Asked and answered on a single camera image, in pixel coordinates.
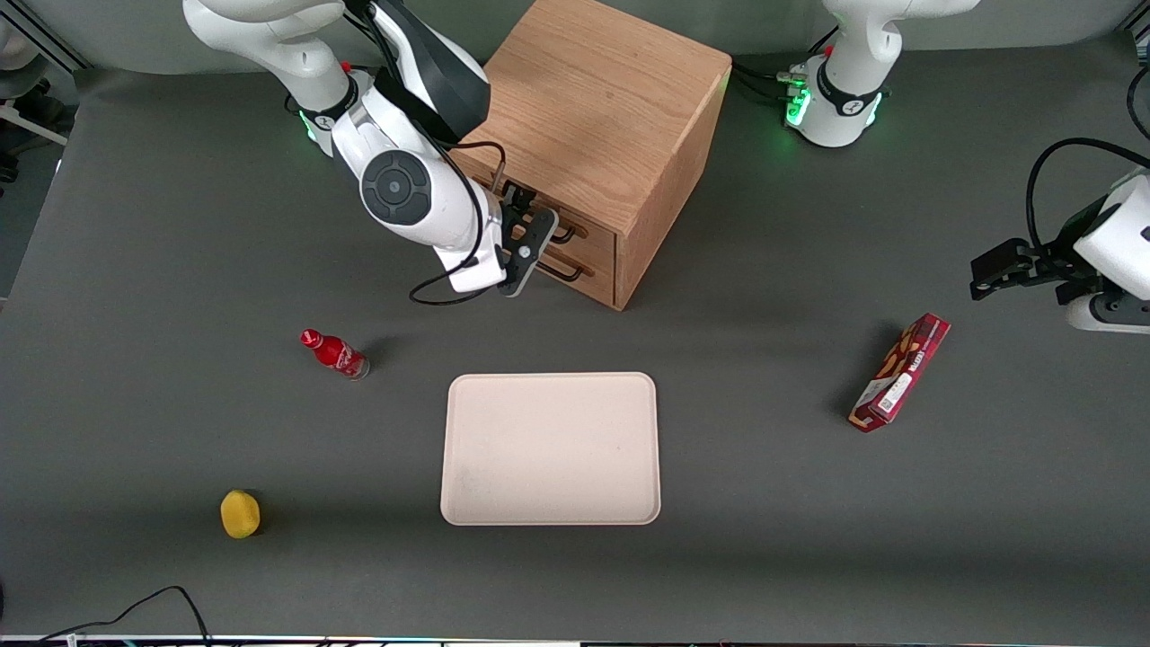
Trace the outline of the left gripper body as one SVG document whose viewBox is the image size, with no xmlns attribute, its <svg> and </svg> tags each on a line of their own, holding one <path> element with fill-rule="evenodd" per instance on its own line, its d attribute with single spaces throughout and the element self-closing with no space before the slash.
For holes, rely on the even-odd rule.
<svg viewBox="0 0 1150 647">
<path fill-rule="evenodd" d="M 1097 275 L 1138 300 L 1149 298 L 1149 182 L 1128 174 L 1067 219 L 1061 245 L 1075 265 Z"/>
</svg>

